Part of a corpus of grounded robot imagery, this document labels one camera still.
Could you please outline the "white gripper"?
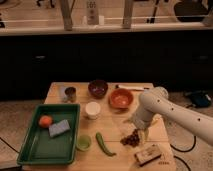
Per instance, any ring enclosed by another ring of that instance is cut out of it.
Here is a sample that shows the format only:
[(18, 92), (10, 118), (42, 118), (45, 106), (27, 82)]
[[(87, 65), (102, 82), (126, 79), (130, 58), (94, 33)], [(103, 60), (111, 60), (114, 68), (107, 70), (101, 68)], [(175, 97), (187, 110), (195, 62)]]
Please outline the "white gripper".
[(130, 121), (139, 130), (146, 130), (150, 127), (153, 117), (158, 114), (157, 110), (149, 110), (138, 106), (130, 117)]

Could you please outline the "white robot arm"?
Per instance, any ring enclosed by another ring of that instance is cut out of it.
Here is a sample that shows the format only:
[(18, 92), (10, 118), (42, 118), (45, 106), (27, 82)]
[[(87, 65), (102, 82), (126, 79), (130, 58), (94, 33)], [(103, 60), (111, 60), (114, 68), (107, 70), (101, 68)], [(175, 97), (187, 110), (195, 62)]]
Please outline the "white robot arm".
[(145, 90), (139, 95), (139, 105), (131, 116), (137, 129), (151, 126), (155, 114), (166, 116), (200, 139), (213, 146), (213, 117), (176, 105), (168, 100), (164, 87)]

